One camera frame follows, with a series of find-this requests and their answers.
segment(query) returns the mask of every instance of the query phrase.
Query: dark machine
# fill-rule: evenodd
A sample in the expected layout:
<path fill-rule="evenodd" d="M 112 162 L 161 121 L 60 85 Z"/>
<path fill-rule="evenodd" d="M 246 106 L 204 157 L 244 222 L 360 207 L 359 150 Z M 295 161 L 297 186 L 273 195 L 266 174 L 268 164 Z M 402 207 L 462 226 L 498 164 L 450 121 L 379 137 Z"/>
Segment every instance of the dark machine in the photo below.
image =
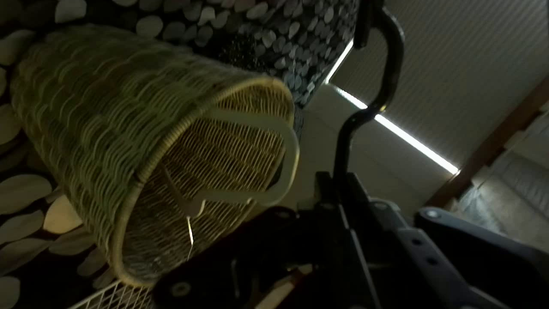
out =
<path fill-rule="evenodd" d="M 383 85 L 342 126 L 333 174 L 316 174 L 316 205 L 270 207 L 173 269 L 153 289 L 160 309 L 251 309 L 287 276 L 295 288 L 278 307 L 549 307 L 547 253 L 439 207 L 410 224 L 347 171 L 352 133 L 391 101 L 403 61 L 403 34 L 379 0 L 360 1 L 355 47 L 371 27 L 388 44 Z"/>

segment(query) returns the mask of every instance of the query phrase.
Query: curved metal rod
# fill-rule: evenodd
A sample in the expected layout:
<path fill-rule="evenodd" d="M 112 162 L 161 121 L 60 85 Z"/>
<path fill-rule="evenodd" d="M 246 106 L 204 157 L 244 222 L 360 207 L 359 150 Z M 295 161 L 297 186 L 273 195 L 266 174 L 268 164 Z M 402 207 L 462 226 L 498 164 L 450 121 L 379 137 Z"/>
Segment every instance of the curved metal rod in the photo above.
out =
<path fill-rule="evenodd" d="M 360 6 L 362 16 L 372 16 L 372 22 L 371 22 L 372 27 L 378 27 L 385 35 L 385 41 L 388 44 L 388 58 L 385 63 L 381 89 L 376 99 L 366 109 L 359 109 L 350 118 L 347 118 L 340 130 L 338 144 L 336 144 L 335 169 L 333 169 L 338 195 L 342 195 L 342 190 L 343 190 L 342 185 L 345 185 L 345 174 L 347 174 L 348 159 L 350 159 L 350 142 L 352 142 L 354 131 L 364 123 L 374 119 L 376 114 L 393 101 L 398 78 L 400 78 L 400 68 L 405 56 L 405 39 L 397 18 L 379 3 L 371 1 L 369 4 L 371 6 Z M 357 35 L 362 32 L 362 39 L 359 41 L 359 46 L 360 46 L 364 44 L 364 35 L 367 35 L 369 28 L 364 28 L 364 25 L 362 27 L 359 25 L 359 28 L 357 28 Z"/>

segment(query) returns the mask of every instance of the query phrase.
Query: black and white pattern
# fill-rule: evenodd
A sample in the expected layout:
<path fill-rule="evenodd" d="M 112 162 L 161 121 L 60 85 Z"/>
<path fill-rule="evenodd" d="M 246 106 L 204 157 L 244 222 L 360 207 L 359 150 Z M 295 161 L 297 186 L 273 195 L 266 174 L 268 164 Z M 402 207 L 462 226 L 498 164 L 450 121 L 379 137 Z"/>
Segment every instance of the black and white pattern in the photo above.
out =
<path fill-rule="evenodd" d="M 306 106 L 352 39 L 359 0 L 2 0 L 0 307 L 67 307 L 115 276 L 10 107 L 33 41 L 103 23 L 280 77 Z"/>

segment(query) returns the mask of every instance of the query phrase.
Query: black metal hook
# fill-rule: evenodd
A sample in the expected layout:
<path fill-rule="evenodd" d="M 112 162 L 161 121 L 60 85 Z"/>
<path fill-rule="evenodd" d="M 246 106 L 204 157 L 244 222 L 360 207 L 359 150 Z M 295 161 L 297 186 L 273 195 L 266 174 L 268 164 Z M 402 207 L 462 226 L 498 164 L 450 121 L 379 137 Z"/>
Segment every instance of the black metal hook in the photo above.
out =
<path fill-rule="evenodd" d="M 374 116 L 391 102 L 397 92 L 400 68 L 405 56 L 403 30 L 397 18 L 386 10 L 385 3 L 379 0 L 360 1 L 354 47 L 366 46 L 371 27 L 378 27 L 385 35 L 385 41 L 388 44 L 388 56 L 385 63 L 381 89 L 376 99 L 366 109 L 359 109 L 350 118 L 347 118 L 340 130 L 333 169 L 338 193 L 342 193 L 342 185 L 345 185 L 354 131 L 364 123 L 374 119 Z"/>

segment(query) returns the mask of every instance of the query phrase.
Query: wicker basket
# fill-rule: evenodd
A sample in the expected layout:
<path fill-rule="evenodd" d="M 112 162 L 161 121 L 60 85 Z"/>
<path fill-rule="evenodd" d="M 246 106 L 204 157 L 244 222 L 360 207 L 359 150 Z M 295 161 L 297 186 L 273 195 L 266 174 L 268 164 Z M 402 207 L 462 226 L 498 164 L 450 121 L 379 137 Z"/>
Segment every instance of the wicker basket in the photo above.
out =
<path fill-rule="evenodd" d="M 12 102 L 117 276 L 137 286 L 282 198 L 295 173 L 280 80 L 119 28 L 47 35 L 17 65 Z"/>

